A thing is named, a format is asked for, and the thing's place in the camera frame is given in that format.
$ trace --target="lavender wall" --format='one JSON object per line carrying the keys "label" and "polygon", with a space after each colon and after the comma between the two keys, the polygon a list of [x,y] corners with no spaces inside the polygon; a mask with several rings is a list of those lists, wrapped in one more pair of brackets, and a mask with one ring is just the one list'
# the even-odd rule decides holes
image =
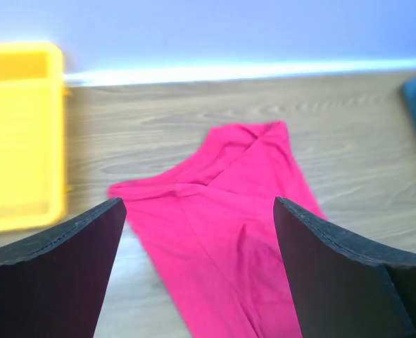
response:
{"label": "lavender wall", "polygon": [[0,0],[0,42],[49,40],[70,72],[416,58],[416,0]]}

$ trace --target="white baseboard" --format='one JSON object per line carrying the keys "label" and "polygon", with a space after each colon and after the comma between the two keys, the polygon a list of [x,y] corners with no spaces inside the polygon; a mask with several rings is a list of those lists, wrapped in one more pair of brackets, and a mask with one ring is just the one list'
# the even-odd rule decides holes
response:
{"label": "white baseboard", "polygon": [[92,87],[391,70],[416,70],[416,59],[127,69],[69,74],[65,81],[69,87]]}

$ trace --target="wood grain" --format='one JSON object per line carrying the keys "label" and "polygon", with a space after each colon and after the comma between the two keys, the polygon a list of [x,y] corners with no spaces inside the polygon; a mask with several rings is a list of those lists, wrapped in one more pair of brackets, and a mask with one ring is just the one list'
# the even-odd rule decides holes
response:
{"label": "wood grain", "polygon": [[[414,73],[74,89],[68,108],[72,215],[107,187],[193,153],[208,129],[284,120],[327,217],[416,252],[416,133],[399,94]],[[0,235],[0,244],[30,232]],[[190,337],[126,227],[96,337]]]}

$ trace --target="pink fabric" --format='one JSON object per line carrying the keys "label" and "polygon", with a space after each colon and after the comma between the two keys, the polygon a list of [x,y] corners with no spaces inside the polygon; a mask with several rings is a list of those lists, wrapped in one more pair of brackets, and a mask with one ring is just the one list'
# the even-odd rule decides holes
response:
{"label": "pink fabric", "polygon": [[273,223],[276,196],[323,217],[286,125],[226,125],[159,176],[109,190],[195,338],[301,338]]}

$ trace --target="yellow tray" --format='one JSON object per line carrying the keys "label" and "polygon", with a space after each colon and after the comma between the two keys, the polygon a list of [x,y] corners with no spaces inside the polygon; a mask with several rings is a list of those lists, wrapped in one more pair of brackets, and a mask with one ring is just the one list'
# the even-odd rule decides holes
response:
{"label": "yellow tray", "polygon": [[61,51],[0,44],[0,232],[65,215],[63,124]]}

